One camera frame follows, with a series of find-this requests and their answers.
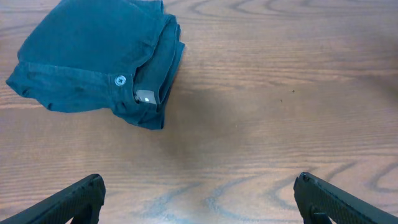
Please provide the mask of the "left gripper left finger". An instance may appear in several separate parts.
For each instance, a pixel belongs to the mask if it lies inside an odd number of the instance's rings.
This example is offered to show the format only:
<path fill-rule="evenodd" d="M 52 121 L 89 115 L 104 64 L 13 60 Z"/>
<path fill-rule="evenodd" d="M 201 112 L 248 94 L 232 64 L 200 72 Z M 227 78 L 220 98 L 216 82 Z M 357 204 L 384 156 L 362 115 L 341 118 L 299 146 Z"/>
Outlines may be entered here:
<path fill-rule="evenodd" d="M 91 174 L 1 224 L 97 224 L 106 188 L 99 174 Z"/>

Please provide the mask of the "navy blue shorts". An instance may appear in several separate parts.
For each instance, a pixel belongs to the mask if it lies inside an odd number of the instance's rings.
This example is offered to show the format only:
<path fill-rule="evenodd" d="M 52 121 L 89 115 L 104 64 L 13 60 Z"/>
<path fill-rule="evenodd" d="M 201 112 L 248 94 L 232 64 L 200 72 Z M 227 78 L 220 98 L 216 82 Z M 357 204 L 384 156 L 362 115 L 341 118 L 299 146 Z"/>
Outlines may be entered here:
<path fill-rule="evenodd" d="M 6 83 L 50 111 L 107 108 L 162 129 L 185 48 L 180 33 L 162 1 L 61 1 L 24 41 Z"/>

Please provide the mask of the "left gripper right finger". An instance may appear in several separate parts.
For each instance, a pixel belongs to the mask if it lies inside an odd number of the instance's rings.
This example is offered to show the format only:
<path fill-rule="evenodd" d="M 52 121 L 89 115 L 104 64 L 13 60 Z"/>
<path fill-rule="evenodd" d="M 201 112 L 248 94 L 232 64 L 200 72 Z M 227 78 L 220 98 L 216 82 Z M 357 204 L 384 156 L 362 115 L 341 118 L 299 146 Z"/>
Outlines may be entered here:
<path fill-rule="evenodd" d="M 302 172 L 294 182 L 294 198 L 304 224 L 390 224 L 397 217 Z"/>

